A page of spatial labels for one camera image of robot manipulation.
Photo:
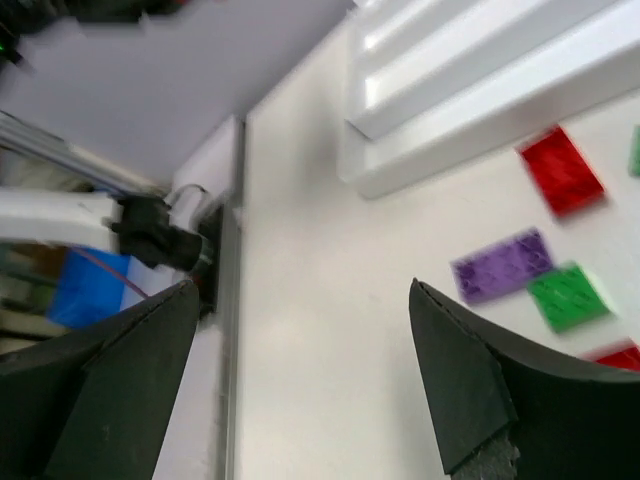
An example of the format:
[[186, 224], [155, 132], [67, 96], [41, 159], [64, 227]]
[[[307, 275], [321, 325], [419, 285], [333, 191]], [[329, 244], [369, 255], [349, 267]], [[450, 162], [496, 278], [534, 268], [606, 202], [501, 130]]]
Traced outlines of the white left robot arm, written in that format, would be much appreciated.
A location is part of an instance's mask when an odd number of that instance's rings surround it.
[[121, 206], [106, 192], [1, 189], [1, 240], [117, 252]]

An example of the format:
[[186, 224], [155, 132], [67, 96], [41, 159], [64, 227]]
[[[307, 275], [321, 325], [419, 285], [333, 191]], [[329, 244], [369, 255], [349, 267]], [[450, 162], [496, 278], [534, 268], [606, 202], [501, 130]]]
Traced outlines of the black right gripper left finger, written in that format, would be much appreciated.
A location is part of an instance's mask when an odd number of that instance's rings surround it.
[[199, 321], [182, 281], [1, 357], [4, 479], [149, 479]]

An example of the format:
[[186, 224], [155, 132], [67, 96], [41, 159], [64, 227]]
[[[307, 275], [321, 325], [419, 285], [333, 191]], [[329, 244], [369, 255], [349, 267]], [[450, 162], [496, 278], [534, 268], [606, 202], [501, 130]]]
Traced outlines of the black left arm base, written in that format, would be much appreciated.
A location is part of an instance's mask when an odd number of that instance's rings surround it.
[[111, 221], [118, 252], [155, 269], [168, 267], [186, 275], [198, 288], [201, 316], [217, 311], [224, 206], [206, 209], [193, 227], [171, 219], [172, 207], [150, 195], [116, 199], [121, 208]]

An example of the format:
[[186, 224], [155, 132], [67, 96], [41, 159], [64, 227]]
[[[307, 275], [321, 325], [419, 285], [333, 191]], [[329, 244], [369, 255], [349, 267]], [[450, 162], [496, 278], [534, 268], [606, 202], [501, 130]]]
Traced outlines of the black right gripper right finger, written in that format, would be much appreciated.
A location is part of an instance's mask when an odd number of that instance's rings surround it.
[[409, 315], [453, 479], [635, 479], [639, 376], [529, 340], [414, 281]]

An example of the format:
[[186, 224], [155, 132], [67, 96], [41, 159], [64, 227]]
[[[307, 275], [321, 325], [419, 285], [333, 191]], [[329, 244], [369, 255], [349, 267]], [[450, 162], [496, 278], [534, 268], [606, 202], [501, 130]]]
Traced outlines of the small red lego brick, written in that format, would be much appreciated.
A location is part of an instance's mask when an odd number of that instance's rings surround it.
[[631, 339], [605, 345], [583, 355], [583, 359], [598, 364], [638, 372], [639, 346]]

